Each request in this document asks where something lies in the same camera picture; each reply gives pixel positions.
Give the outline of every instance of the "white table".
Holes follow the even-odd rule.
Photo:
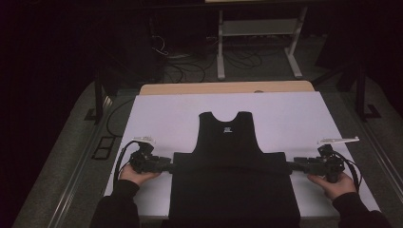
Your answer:
[[[172,158],[174,152],[191,153],[198,137],[199,114],[205,111],[212,111],[224,122],[233,120],[239,111],[252,112],[260,149],[265,153],[285,152],[288,162],[293,157],[318,156],[317,141],[323,138],[341,138],[320,93],[314,91],[140,95],[132,107],[119,153],[133,137],[142,136],[151,136],[157,142],[153,155]],[[137,148],[135,143],[128,147],[123,163]],[[352,159],[344,143],[333,148]],[[105,195],[112,191],[113,170]],[[338,216],[323,190],[309,182],[306,174],[294,172],[291,181],[303,218]],[[139,215],[167,217],[170,190],[168,173],[144,184],[135,197]],[[379,210],[365,181],[360,196],[370,210]]]

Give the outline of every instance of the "dark background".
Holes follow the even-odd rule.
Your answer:
[[[130,1],[133,6],[141,3]],[[302,31],[305,36],[329,34],[318,63],[332,69],[353,56],[401,116],[402,11],[398,0],[315,6],[308,10]],[[202,44],[203,36],[217,35],[212,34],[217,14],[198,14],[188,20],[183,20],[190,17],[185,12],[100,15],[77,10],[66,0],[2,1],[0,227],[12,225],[71,108],[96,75],[109,95],[159,80],[163,60],[150,48],[149,17],[154,18],[154,29],[179,46],[183,41]],[[176,28],[176,35],[168,27]]]

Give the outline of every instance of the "forearm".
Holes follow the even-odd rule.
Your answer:
[[[140,227],[133,197],[139,186],[129,180],[118,180],[111,196],[103,197],[95,210],[90,227]]]
[[[347,193],[333,202],[335,209],[340,213],[339,228],[388,228],[392,227],[382,213],[369,211],[362,203],[357,193]]]

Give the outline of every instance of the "gray carpet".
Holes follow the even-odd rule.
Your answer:
[[[282,47],[288,41],[286,37],[256,38],[247,41],[242,38],[226,40],[224,48],[226,82],[295,80],[282,51]],[[322,37],[311,37],[303,38],[298,43],[296,58],[305,80],[312,81],[327,71],[315,66],[315,60],[324,41],[325,38]],[[183,68],[182,72],[185,76],[177,67],[170,66],[165,69],[166,74],[160,83],[172,83],[179,80],[199,82],[201,79],[204,82],[217,81],[214,53],[207,58],[192,58],[195,57],[190,57],[191,60],[170,60],[169,63]],[[189,61],[198,66],[186,65],[185,63],[190,63]],[[403,151],[401,140],[403,121],[388,104],[381,89],[368,80],[367,104],[375,105],[382,118],[370,119],[367,123],[362,123],[354,112],[355,91],[344,93],[336,91],[337,79],[334,77],[322,83],[316,90],[321,92],[341,135],[346,138],[353,136],[360,138],[360,143],[348,144],[349,150],[361,167],[362,174],[381,211],[393,227],[403,227],[402,202],[393,189],[388,174],[378,161],[376,151],[379,148],[374,148],[374,139],[366,133],[368,129],[374,133],[397,172],[403,174],[401,162],[403,155],[400,153]],[[106,122],[112,112],[109,130],[115,135],[124,133],[131,101],[136,95],[135,90],[123,90],[118,96],[106,101],[104,118],[99,125],[94,125],[93,122],[84,120],[87,111],[94,108],[93,85],[88,86],[71,111],[64,131],[54,145],[48,162],[32,188],[14,227],[87,227],[89,225],[97,202],[106,187],[120,139],[116,139],[108,160],[95,161],[91,155],[101,137],[110,136]],[[158,225],[159,222],[155,220],[144,222],[144,227],[158,227]],[[311,218],[301,222],[303,228],[336,227],[336,225],[337,219],[334,218]]]

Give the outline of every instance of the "black sleeveless shirt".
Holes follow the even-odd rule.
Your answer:
[[[173,162],[174,227],[299,227],[292,171],[284,153],[259,149],[252,113],[231,122],[202,113],[195,150]]]

